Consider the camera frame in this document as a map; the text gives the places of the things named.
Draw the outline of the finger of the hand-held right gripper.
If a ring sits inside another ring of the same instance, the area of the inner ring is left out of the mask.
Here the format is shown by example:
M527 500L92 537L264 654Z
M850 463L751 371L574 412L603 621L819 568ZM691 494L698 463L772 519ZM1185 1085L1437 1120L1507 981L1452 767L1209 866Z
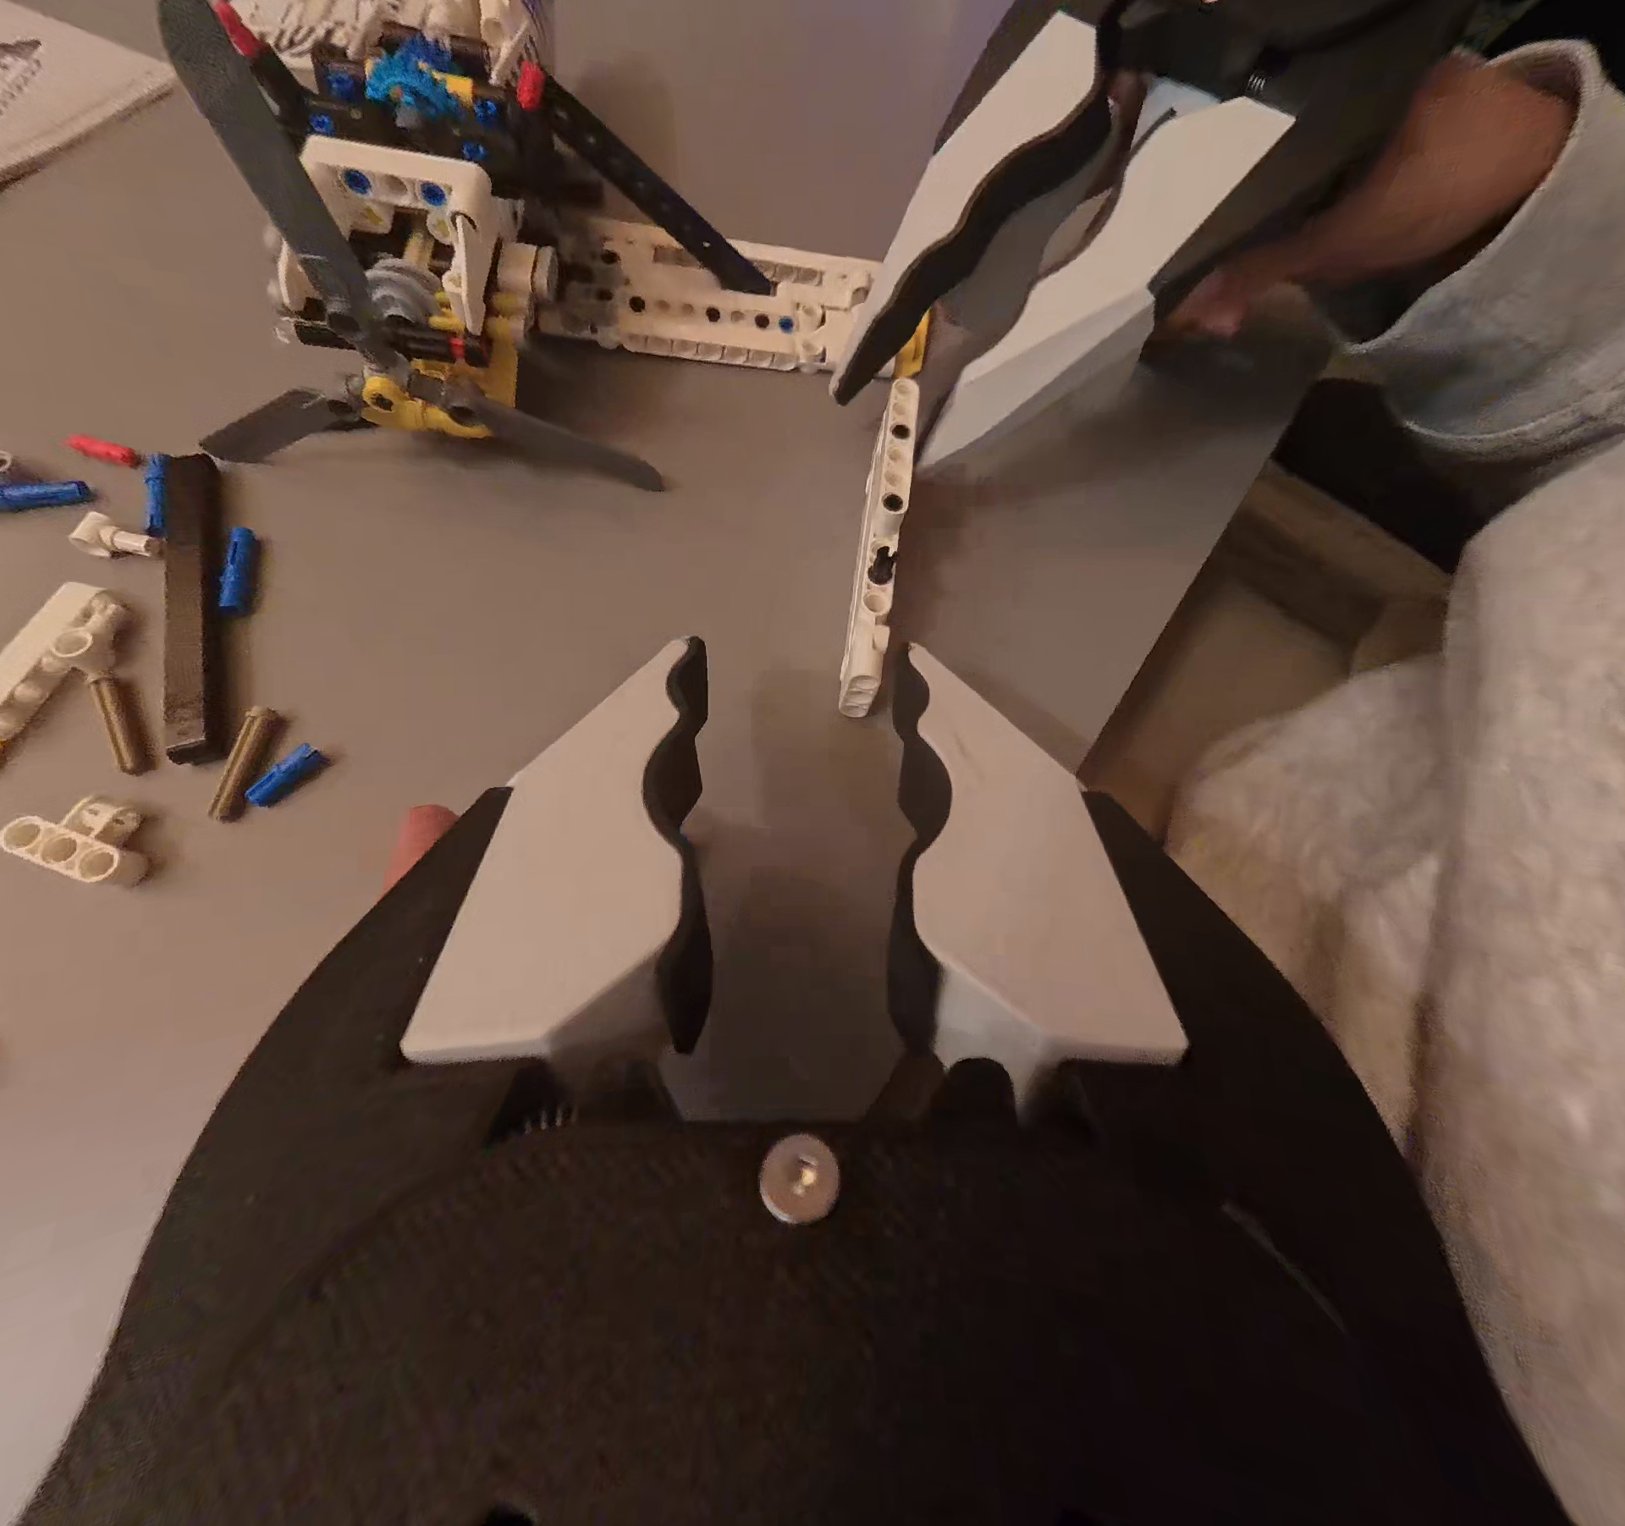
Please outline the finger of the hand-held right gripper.
M1094 385L1119 387L1152 327L1152 278L1289 134L1273 106L1162 114L1082 225L1076 176L1012 215L936 309L917 463L926 471L1018 436Z
M1098 24L1051 15L934 149L854 319L831 395L846 405L965 286L1006 225L1074 176L1109 132Z

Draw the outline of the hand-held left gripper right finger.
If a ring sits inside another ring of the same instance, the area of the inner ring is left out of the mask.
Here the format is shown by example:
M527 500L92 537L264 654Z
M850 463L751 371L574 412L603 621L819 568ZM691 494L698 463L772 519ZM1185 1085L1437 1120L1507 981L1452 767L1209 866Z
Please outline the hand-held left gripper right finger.
M1174 1065L1189 1034L1082 783L924 644L899 662L913 829L887 940L905 1048L1041 1089L1067 1061Z

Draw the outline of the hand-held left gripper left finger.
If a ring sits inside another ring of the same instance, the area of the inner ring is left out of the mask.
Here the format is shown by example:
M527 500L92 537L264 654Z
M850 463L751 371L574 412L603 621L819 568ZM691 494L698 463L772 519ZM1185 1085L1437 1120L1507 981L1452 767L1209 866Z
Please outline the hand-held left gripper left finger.
M681 636L515 773L406 1059L694 1052L712 935L685 824L708 712L706 642Z

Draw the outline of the white long lego beam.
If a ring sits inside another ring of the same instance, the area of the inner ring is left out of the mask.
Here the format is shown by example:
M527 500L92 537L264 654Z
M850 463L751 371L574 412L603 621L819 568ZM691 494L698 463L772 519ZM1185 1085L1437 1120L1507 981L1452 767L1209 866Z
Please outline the white long lego beam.
M889 385L870 459L848 599L839 710L852 720L870 714L883 683L901 533L913 494L919 412L919 381L897 377Z

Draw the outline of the lego helicopter model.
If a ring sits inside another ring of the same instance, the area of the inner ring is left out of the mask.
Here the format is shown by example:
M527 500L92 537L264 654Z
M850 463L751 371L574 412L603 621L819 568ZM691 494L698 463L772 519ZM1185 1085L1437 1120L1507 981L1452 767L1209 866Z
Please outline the lego helicopter model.
M556 0L159 0L159 26L270 221L279 336L357 358L215 430L217 461L377 426L661 492L523 408L539 336L823 373L878 284L726 237L556 75Z

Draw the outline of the person's right forearm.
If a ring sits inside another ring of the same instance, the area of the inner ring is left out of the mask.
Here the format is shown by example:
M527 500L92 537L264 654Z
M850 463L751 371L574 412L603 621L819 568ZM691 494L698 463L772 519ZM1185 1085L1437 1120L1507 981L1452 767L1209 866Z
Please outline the person's right forearm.
M1425 290L1322 291L1425 459L1493 514L1622 440L1624 100L1597 48L1525 44L1493 65L1575 106L1556 167L1501 229Z

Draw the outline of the brown lego axle connector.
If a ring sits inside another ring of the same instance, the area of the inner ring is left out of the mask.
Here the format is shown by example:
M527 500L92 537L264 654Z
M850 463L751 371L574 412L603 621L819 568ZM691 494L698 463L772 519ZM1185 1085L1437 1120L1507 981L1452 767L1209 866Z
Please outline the brown lego axle connector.
M209 820L233 822L248 806L250 785L260 775L266 755L283 726L283 716L268 705L254 705L239 724L237 738L221 769L209 804Z
M89 673L87 685L92 693L116 767L129 777L147 773L153 767L151 744L129 687L112 672Z

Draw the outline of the black long lego beam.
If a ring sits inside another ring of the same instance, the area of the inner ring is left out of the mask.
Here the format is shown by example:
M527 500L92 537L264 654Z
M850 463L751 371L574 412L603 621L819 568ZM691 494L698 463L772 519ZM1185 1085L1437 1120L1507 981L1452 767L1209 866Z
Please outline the black long lego beam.
M225 545L217 461L203 451L166 465L163 531L163 746L203 765L227 746L227 668L217 592Z

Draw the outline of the white three-hole lego connector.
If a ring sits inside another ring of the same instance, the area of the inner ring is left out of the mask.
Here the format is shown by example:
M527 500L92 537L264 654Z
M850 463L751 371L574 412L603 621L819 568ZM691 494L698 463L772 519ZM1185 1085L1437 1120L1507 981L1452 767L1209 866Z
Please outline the white three-hole lego connector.
M77 886L137 886L151 868L133 837L143 812L104 794L79 798L61 818L38 814L3 825L3 849Z

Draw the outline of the white thick lego beam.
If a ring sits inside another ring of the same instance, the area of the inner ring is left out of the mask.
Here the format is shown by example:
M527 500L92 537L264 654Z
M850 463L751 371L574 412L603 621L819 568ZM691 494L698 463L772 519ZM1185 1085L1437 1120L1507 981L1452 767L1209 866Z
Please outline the white thick lego beam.
M3 744L34 722L63 679L112 673L133 607L108 588L63 582L3 648Z

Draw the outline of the lego instruction booklet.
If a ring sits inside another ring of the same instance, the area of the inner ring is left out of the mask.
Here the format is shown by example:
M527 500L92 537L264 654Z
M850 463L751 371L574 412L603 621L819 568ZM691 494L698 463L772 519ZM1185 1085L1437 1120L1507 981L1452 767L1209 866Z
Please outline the lego instruction booklet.
M3 184L172 93L174 67L3 0Z

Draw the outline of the person's left hand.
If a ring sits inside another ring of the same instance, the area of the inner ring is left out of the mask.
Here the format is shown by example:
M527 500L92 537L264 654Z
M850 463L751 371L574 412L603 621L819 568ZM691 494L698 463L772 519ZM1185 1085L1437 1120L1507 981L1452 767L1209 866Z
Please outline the person's left hand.
M383 890L394 888L449 829L461 812L447 804L414 804L404 814L383 878Z

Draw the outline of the person's right hand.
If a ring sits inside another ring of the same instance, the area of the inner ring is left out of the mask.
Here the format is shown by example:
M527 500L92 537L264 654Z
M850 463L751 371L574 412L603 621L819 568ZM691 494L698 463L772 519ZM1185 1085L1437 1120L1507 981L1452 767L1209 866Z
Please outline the person's right hand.
M1162 336L1236 336L1283 290L1427 290L1534 196L1577 116L1571 93L1452 52L1419 85L1367 173L1302 227L1234 254L1162 321Z

